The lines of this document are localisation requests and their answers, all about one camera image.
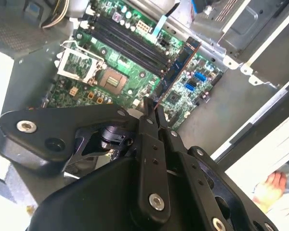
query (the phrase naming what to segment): ram slot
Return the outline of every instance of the ram slot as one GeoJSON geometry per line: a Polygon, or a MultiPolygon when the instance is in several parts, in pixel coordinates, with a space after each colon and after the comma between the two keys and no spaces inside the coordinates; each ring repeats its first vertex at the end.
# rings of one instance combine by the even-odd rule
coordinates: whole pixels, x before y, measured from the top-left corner
{"type": "Polygon", "coordinates": [[[101,41],[105,45],[111,47],[112,49],[120,52],[128,59],[131,59],[133,62],[137,63],[138,65],[142,66],[144,69],[152,72],[154,75],[161,76],[162,72],[161,69],[158,69],[154,64],[151,64],[149,61],[144,60],[136,54],[134,51],[130,50],[126,45],[119,44],[115,39],[111,39],[111,35],[106,33],[103,30],[93,30],[90,32],[93,37],[97,40],[101,41]]]}
{"type": "Polygon", "coordinates": [[[160,54],[156,49],[153,49],[153,47],[144,43],[140,38],[132,35],[130,30],[119,26],[114,21],[104,18],[102,16],[97,21],[97,24],[100,24],[103,28],[109,30],[122,41],[126,41],[134,49],[148,56],[152,60],[164,65],[168,65],[169,59],[165,55],[160,54]]]}

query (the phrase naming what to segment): hand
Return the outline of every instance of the hand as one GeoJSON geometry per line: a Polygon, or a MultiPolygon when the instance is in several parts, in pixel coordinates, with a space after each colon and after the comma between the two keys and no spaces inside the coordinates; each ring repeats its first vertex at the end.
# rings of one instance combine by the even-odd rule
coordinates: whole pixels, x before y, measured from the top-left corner
{"type": "Polygon", "coordinates": [[[285,192],[286,174],[283,172],[274,172],[268,176],[265,182],[256,186],[253,202],[267,213],[269,208],[279,199],[285,192]]]}

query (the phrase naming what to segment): green circuit board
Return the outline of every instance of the green circuit board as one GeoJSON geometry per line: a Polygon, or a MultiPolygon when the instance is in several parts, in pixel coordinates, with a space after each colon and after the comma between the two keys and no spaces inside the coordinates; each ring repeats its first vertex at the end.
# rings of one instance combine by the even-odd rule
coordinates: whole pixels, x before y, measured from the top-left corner
{"type": "MultiPolygon", "coordinates": [[[[128,22],[136,24],[139,20],[154,28],[155,22],[142,15],[137,10],[119,0],[98,0],[94,3],[100,14],[112,17],[113,9],[119,12],[123,6],[127,7],[126,13],[131,12],[132,17],[128,22]]],[[[166,31],[161,31],[160,35],[166,38],[169,46],[166,48],[160,41],[152,42],[150,37],[141,31],[135,30],[145,42],[163,51],[170,60],[176,58],[177,53],[184,44],[166,31]]],[[[120,52],[105,45],[85,30],[77,31],[77,43],[80,47],[101,56],[107,64],[106,69],[97,71],[94,76],[94,84],[59,76],[54,88],[49,94],[47,107],[69,107],[80,105],[95,105],[104,103],[116,103],[125,109],[137,109],[144,96],[148,97],[160,82],[160,77],[147,71],[140,65],[128,59],[120,52]]],[[[80,60],[70,55],[64,70],[85,76],[91,65],[89,60],[80,60]]],[[[176,130],[199,105],[205,102],[206,95],[212,88],[211,82],[222,72],[211,61],[206,60],[198,53],[181,73],[172,89],[166,94],[161,105],[164,107],[165,115],[169,126],[176,130]],[[207,77],[206,81],[199,81],[193,77],[194,72],[202,73],[207,77]],[[194,90],[186,88],[186,85],[194,80],[194,90]]]]}

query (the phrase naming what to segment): motherboard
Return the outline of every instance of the motherboard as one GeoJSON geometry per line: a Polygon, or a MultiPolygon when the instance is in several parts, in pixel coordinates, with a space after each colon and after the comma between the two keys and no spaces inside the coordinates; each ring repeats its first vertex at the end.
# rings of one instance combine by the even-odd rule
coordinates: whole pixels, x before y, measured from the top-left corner
{"type": "MultiPolygon", "coordinates": [[[[138,109],[165,82],[189,44],[164,30],[152,36],[157,23],[120,0],[92,1],[86,13],[86,24],[58,55],[58,78],[47,107],[116,103],[138,109]]],[[[223,74],[198,53],[188,60],[159,102],[174,130],[210,99],[209,91],[223,74]]]]}

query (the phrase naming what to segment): finger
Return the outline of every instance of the finger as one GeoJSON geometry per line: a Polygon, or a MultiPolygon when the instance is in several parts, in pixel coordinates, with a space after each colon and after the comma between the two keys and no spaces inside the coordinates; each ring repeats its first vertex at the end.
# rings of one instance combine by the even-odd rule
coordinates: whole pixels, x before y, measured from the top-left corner
{"type": "Polygon", "coordinates": [[[282,190],[285,190],[285,188],[286,188],[286,182],[287,182],[286,174],[282,172],[282,173],[281,173],[281,176],[280,176],[280,180],[279,180],[279,187],[280,187],[282,190]]]}
{"type": "Polygon", "coordinates": [[[268,176],[268,179],[266,179],[265,183],[272,184],[274,178],[275,178],[275,172],[273,172],[271,175],[268,176]]]}
{"type": "Polygon", "coordinates": [[[272,185],[274,185],[276,187],[279,187],[280,177],[281,177],[281,173],[280,172],[275,172],[275,177],[274,177],[274,180],[272,182],[272,185]]]}

